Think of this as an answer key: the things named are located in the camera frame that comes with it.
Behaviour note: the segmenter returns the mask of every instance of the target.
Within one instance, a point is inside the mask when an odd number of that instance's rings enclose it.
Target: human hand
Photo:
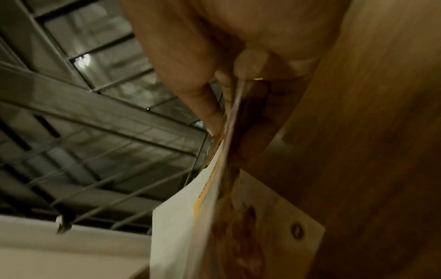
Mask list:
[[[350,0],[121,0],[163,84],[221,133],[208,84],[222,85],[226,112],[237,78],[249,80],[237,155],[261,152],[290,116],[332,46]]]

